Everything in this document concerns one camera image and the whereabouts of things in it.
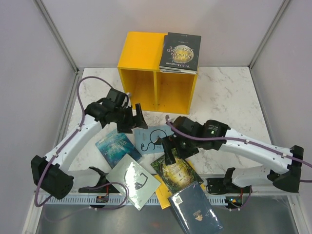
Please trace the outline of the light blue cat book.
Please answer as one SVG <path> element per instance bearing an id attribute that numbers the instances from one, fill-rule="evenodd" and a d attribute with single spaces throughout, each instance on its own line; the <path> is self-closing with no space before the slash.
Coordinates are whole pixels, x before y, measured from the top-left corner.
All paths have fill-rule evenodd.
<path id="1" fill-rule="evenodd" d="M 142 154 L 163 153 L 162 144 L 156 143 L 158 138 L 172 135 L 173 131 L 168 125 L 150 126 L 148 129 L 134 129 L 135 147 Z"/>

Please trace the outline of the navy blue crest book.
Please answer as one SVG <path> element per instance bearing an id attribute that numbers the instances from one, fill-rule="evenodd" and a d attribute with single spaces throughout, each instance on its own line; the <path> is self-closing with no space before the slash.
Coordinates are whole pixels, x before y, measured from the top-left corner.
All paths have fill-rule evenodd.
<path id="1" fill-rule="evenodd" d="M 198 182 L 168 198 L 186 234 L 219 234 L 224 227 Z"/>

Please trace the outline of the black Moon and Sixpence book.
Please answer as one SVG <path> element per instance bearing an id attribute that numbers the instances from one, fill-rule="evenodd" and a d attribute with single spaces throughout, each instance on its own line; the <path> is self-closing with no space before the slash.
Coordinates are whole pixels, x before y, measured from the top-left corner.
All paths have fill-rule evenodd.
<path id="1" fill-rule="evenodd" d="M 163 73 L 197 74 L 201 36 L 169 32 L 164 36 L 159 70 Z"/>

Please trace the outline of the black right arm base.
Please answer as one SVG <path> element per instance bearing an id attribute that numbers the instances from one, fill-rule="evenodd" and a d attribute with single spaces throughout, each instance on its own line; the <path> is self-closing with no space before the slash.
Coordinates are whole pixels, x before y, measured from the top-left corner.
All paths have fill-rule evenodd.
<path id="1" fill-rule="evenodd" d="M 208 193 L 211 195 L 240 194 L 249 193 L 250 186 L 239 187 L 233 184 L 232 176 L 235 168 L 229 168 L 224 177 L 207 178 Z"/>

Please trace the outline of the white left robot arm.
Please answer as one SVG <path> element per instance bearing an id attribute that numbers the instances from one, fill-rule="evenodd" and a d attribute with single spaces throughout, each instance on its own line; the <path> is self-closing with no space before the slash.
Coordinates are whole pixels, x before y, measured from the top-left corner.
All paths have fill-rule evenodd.
<path id="1" fill-rule="evenodd" d="M 107 96 L 83 108 L 82 122 L 45 156 L 31 160 L 34 183 L 51 196 L 62 199 L 75 188 L 100 193 L 106 189 L 105 173 L 91 166 L 86 170 L 70 171 L 70 165 L 84 146 L 106 125 L 116 123 L 118 133 L 132 133 L 134 128 L 147 129 L 141 105 L 124 106 L 127 95 L 114 88 Z"/>

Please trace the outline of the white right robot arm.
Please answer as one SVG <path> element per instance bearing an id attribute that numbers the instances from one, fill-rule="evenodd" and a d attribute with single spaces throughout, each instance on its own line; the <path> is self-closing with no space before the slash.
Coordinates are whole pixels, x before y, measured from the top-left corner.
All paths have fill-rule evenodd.
<path id="1" fill-rule="evenodd" d="M 247 169 L 228 168 L 224 177 L 218 179 L 223 193 L 240 188 L 271 184 L 289 193 L 298 193 L 304 149 L 294 145 L 283 148 L 248 137 L 225 123 L 208 120 L 200 124 L 179 116 L 166 124 L 173 135 L 160 140 L 167 164 L 175 162 L 173 150 L 181 159 L 189 158 L 202 150 L 215 150 L 243 156 L 259 163 Z"/>

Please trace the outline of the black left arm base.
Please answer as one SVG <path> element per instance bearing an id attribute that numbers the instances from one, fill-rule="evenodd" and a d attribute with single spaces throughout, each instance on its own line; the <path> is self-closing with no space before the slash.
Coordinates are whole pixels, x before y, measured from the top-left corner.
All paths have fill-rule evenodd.
<path id="1" fill-rule="evenodd" d="M 80 183 L 78 185 L 79 193 L 104 193 L 106 195 L 110 193 L 119 193 L 114 185 L 107 185 L 100 188 L 100 186 L 109 183 L 106 178 L 108 174 L 101 169 L 90 166 L 88 169 L 83 170 L 83 172 L 86 172 L 86 175 L 83 175 L 76 180 L 76 182 L 78 181 Z"/>

